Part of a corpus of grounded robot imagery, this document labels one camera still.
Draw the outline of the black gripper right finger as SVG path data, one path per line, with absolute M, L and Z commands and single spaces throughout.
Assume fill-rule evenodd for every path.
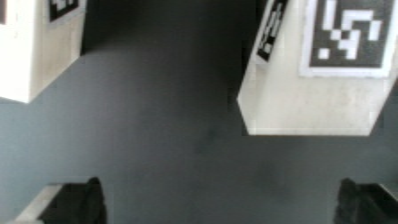
M 334 224 L 398 224 L 398 199 L 380 184 L 341 180 Z

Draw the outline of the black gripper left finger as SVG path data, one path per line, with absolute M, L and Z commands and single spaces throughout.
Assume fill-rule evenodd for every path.
M 106 224 L 101 181 L 49 184 L 28 203 L 12 224 Z

